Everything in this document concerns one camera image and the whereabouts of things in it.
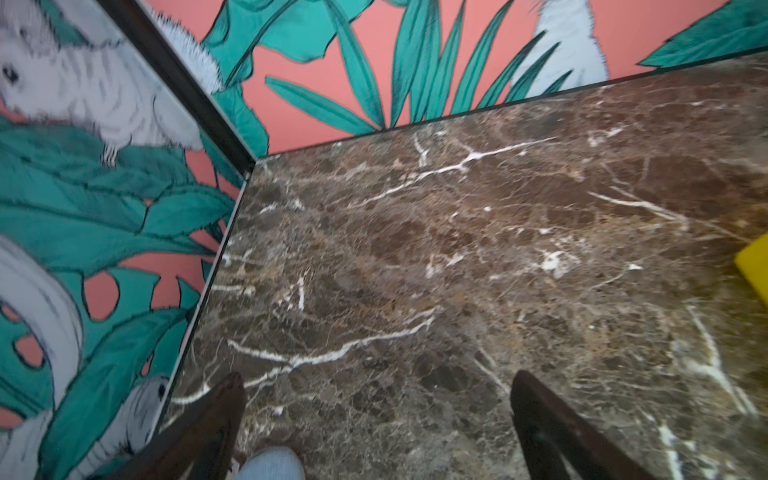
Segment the wallpaper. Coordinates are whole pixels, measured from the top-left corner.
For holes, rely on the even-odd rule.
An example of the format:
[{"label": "wallpaper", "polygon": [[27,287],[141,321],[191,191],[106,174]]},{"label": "wallpaper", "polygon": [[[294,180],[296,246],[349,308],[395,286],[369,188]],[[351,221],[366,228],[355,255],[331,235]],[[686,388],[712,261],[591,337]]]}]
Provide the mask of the wallpaper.
[{"label": "wallpaper", "polygon": [[0,477],[97,478],[152,433],[243,179],[93,2],[0,0],[0,69]]},{"label": "wallpaper", "polygon": [[764,0],[149,0],[256,155],[768,46]]}]

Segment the jeans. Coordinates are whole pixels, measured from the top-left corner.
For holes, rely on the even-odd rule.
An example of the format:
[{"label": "jeans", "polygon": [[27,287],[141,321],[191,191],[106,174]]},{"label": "jeans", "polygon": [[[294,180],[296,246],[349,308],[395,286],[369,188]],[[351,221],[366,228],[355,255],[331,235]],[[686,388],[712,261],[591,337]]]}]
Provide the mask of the jeans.
[{"label": "jeans", "polygon": [[269,447],[245,462],[235,480],[304,480],[304,467],[291,449]]}]

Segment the palm leaf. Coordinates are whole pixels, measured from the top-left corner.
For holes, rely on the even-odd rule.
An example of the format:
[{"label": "palm leaf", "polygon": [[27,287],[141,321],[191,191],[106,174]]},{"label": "palm leaf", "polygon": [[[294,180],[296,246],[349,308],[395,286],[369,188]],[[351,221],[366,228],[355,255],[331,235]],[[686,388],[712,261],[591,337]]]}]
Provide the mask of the palm leaf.
[{"label": "palm leaf", "polygon": [[544,90],[544,95],[554,94],[560,91],[560,88],[563,86],[565,81],[568,79],[569,76],[573,73],[573,69],[566,71],[564,74],[560,75],[560,78],[552,82],[552,85],[548,86],[546,90]]},{"label": "palm leaf", "polygon": [[670,38],[644,67],[677,67],[768,46],[768,2],[731,0]]},{"label": "palm leaf", "polygon": [[429,0],[412,0],[402,16],[392,60],[392,117],[391,126],[397,125],[406,97],[413,85],[416,68],[424,50],[429,25]]},{"label": "palm leaf", "polygon": [[345,131],[351,135],[364,135],[376,131],[374,127],[349,109],[301,85],[275,77],[267,77],[265,83],[283,100],[310,117],[314,117],[337,130]]},{"label": "palm leaf", "polygon": [[525,46],[518,52],[518,54],[515,55],[515,57],[507,64],[506,68],[501,72],[501,74],[496,77],[493,85],[491,85],[488,91],[485,92],[485,96],[483,96],[482,100],[480,100],[480,105],[478,105],[478,108],[486,108],[491,107],[492,105],[496,105],[498,98],[502,96],[504,87],[506,87],[507,84],[512,80],[512,77],[515,76],[515,72],[520,67],[520,64],[525,60],[526,57],[528,57],[528,54],[531,53],[533,47],[536,46],[538,41],[541,40],[541,37],[543,37],[545,33],[546,30],[533,37],[533,39],[525,44]]},{"label": "palm leaf", "polygon": [[352,91],[355,92],[362,110],[373,120],[373,123],[381,128],[386,128],[379,86],[376,83],[376,77],[373,76],[373,70],[366,53],[363,51],[355,31],[352,30],[349,19],[344,15],[336,0],[325,0],[325,2],[331,12],[333,26],[338,32],[339,45]]},{"label": "palm leaf", "polygon": [[552,56],[554,50],[560,46],[560,42],[552,45],[552,48],[547,50],[541,57],[539,57],[533,65],[528,67],[528,70],[512,85],[512,89],[507,94],[507,102],[518,101],[528,96],[528,91],[531,90],[538,72],[544,67],[547,60]]},{"label": "palm leaf", "polygon": [[491,23],[488,24],[488,27],[482,33],[480,41],[472,52],[467,68],[464,70],[462,81],[458,84],[456,98],[453,101],[453,110],[451,110],[452,114],[460,114],[472,109],[472,100],[475,98],[475,92],[477,91],[482,71],[485,69],[485,63],[488,61],[488,55],[491,53],[493,41],[511,6],[512,0],[509,0],[496,12]]},{"label": "palm leaf", "polygon": [[462,28],[464,27],[464,11],[467,6],[467,0],[462,1],[462,7],[458,10],[456,20],[453,22],[453,28],[445,43],[445,48],[440,55],[440,62],[435,74],[435,84],[429,92],[429,102],[427,104],[427,120],[439,118],[445,111],[445,105],[448,103],[448,95],[451,91],[453,81],[453,69],[456,66],[456,55],[458,47],[462,41]]},{"label": "palm leaf", "polygon": [[440,1],[429,0],[427,32],[419,57],[419,66],[416,68],[411,85],[411,123],[421,121],[427,112],[429,92],[435,83],[437,66],[440,62],[440,44],[442,43],[440,23]]}]

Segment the yellow object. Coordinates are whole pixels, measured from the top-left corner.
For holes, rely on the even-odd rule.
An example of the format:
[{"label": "yellow object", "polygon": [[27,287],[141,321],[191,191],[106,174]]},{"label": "yellow object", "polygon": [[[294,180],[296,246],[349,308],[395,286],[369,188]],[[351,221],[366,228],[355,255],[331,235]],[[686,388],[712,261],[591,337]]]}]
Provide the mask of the yellow object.
[{"label": "yellow object", "polygon": [[768,233],[736,255],[736,266],[768,305]]}]

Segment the monstera leaf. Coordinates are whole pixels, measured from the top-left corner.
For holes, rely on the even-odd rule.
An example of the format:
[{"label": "monstera leaf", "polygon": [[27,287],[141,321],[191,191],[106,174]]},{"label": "monstera leaf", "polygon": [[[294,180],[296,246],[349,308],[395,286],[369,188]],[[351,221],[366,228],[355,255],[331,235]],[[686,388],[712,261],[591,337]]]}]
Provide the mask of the monstera leaf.
[{"label": "monstera leaf", "polygon": [[768,2],[731,0],[670,38],[640,65],[677,67],[768,46]]},{"label": "monstera leaf", "polygon": [[[182,279],[179,282],[179,292],[181,294],[181,302],[179,307],[186,309],[187,312],[193,312],[197,301],[200,299],[200,294],[189,286],[189,284]],[[157,346],[154,349],[152,364],[150,366],[148,378],[155,375],[170,376],[176,366],[176,361],[179,358],[181,348],[181,342],[184,339],[184,335],[187,333],[189,323],[179,322],[172,326],[157,342]]]},{"label": "monstera leaf", "polygon": [[32,368],[17,356],[16,342],[30,335],[22,322],[12,322],[0,313],[0,339],[7,342],[0,349],[0,406],[31,418],[53,405],[51,367],[44,363]]},{"label": "monstera leaf", "polygon": [[[373,0],[338,0],[354,19]],[[293,61],[307,63],[325,55],[336,34],[325,2],[317,0],[227,0],[203,40],[219,62],[225,87],[253,74],[253,49],[263,45]]]},{"label": "monstera leaf", "polygon": [[[183,322],[186,313],[182,309],[144,313],[104,336],[54,414],[40,445],[37,478],[66,478],[110,424],[157,342]],[[88,412],[86,419],[83,412]]]},{"label": "monstera leaf", "polygon": [[110,268],[105,270],[118,285],[118,302],[114,310],[105,319],[91,320],[91,312],[85,301],[85,277],[79,272],[54,272],[59,282],[72,295],[83,321],[83,357],[90,356],[99,342],[115,327],[126,319],[150,311],[152,294],[160,277],[153,273],[141,272],[128,268]]}]

